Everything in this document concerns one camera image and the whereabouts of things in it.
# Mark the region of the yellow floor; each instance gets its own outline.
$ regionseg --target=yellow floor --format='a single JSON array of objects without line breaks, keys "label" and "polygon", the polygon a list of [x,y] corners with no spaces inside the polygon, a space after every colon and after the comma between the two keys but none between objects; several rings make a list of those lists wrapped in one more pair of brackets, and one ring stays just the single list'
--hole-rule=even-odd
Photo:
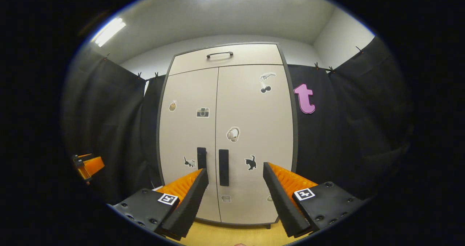
[{"label": "yellow floor", "polygon": [[247,246],[282,246],[306,236],[289,238],[281,221],[271,224],[271,229],[265,226],[217,226],[194,221],[186,238],[172,240],[186,246],[234,246],[239,243]]}]

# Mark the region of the white cabinet door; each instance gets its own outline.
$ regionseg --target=white cabinet door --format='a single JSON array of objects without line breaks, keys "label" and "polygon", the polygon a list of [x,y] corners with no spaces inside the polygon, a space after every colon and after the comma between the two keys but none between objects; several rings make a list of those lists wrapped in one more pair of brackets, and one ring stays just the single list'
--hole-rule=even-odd
[{"label": "white cabinet door", "polygon": [[229,153],[229,186],[220,185],[226,172],[217,166],[221,221],[275,222],[278,214],[263,180],[263,162],[287,170],[292,166],[294,129],[284,66],[220,67],[216,111],[217,165],[218,150]]},{"label": "white cabinet door", "polygon": [[[170,75],[159,123],[160,167],[165,185],[198,170],[197,147],[206,148],[209,185],[198,218],[220,221],[216,191],[215,117],[218,68]],[[208,109],[203,114],[197,110]]]}]

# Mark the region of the cabinet handle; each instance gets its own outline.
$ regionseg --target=cabinet handle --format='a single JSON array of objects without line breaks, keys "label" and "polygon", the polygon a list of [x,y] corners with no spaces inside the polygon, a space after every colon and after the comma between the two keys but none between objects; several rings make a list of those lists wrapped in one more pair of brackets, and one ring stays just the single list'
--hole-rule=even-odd
[{"label": "cabinet handle", "polygon": [[232,51],[225,51],[225,52],[211,53],[211,54],[207,55],[206,57],[209,58],[209,57],[212,56],[212,55],[215,55],[215,54],[223,54],[223,53],[229,53],[229,56],[232,56],[232,55],[233,55],[233,52],[232,52]]},{"label": "cabinet handle", "polygon": [[229,186],[229,150],[218,150],[219,185]]},{"label": "cabinet handle", "polygon": [[197,147],[197,168],[206,169],[206,148]]}]

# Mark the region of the white wall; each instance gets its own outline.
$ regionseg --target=white wall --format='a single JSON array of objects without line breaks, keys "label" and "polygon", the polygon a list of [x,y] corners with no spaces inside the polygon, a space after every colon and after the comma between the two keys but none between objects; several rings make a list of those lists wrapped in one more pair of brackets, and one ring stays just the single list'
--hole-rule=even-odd
[{"label": "white wall", "polygon": [[335,69],[359,52],[355,46],[363,49],[373,38],[374,34],[363,24],[336,8],[314,43],[317,55],[324,63],[318,65]]},{"label": "white wall", "polygon": [[315,49],[309,44],[257,35],[219,35],[189,39],[147,51],[120,65],[135,74],[141,72],[143,79],[149,79],[155,77],[155,72],[158,72],[158,75],[166,74],[175,54],[218,44],[241,42],[277,42],[280,44],[288,64],[315,66],[314,63],[318,62],[319,66],[326,67]]}]

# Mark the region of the fluorescent light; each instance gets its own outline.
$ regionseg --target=fluorescent light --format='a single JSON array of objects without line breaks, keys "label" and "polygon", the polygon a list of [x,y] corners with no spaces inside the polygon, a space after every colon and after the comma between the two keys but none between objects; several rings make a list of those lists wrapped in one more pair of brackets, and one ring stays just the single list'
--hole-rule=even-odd
[{"label": "fluorescent light", "polygon": [[92,39],[95,40],[95,43],[99,47],[102,47],[113,35],[115,35],[119,30],[123,29],[126,24],[121,18],[115,18],[105,25]]}]

